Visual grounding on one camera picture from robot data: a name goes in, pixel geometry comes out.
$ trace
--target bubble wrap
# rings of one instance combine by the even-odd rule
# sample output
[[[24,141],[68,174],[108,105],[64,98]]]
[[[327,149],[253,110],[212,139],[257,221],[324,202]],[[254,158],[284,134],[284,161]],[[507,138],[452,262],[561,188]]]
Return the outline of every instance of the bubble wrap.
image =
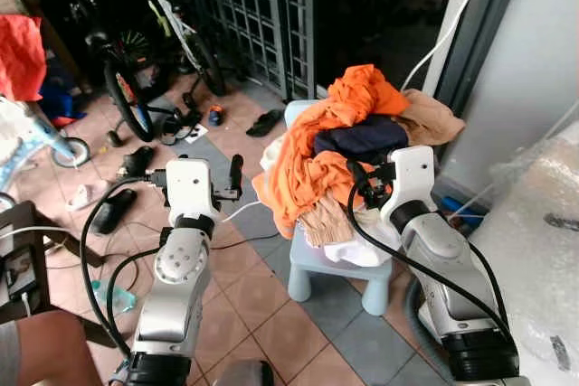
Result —
[[[579,232],[544,221],[579,220],[579,146],[558,137],[492,173],[501,200],[470,241],[497,275],[521,373],[534,386],[579,385]]]

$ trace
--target water bottle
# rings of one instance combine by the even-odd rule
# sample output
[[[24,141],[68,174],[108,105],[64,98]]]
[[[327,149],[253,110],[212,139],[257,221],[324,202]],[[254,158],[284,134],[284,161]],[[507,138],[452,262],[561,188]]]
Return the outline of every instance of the water bottle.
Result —
[[[109,282],[107,279],[93,280],[90,282],[95,297],[102,303],[107,304],[107,289]],[[115,286],[112,290],[112,312],[120,314],[121,312],[130,311],[137,304],[137,297],[126,289]]]

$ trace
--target pile of clothes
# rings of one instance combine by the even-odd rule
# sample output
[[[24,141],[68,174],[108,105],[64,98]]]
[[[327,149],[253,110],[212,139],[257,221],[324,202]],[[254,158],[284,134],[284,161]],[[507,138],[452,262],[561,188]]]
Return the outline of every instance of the pile of clothes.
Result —
[[[361,162],[369,172],[390,151],[445,144],[465,124],[418,90],[399,92],[373,65],[348,68],[327,93],[266,148],[265,172],[253,179],[253,187],[285,238],[291,239],[298,221],[309,244],[323,247],[329,258],[377,266],[389,257],[357,239],[343,211],[354,184],[347,159]],[[363,228],[399,246],[377,210],[367,210],[359,196],[355,207]]]

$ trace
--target white wall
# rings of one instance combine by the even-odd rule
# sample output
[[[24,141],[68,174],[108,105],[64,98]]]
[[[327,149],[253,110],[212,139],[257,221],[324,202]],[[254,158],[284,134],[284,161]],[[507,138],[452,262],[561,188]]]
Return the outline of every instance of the white wall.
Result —
[[[489,167],[535,143],[578,96],[579,0],[510,0],[463,117],[467,128],[442,162],[441,180],[466,195]]]

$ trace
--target stool leg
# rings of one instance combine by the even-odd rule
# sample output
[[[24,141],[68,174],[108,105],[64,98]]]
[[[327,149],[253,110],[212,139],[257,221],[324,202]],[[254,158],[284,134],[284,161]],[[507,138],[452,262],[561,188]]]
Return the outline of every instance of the stool leg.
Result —
[[[388,281],[369,280],[362,296],[362,306],[370,315],[380,316],[388,304]]]
[[[288,293],[296,302],[305,302],[311,295],[308,272],[293,264],[289,271]]]

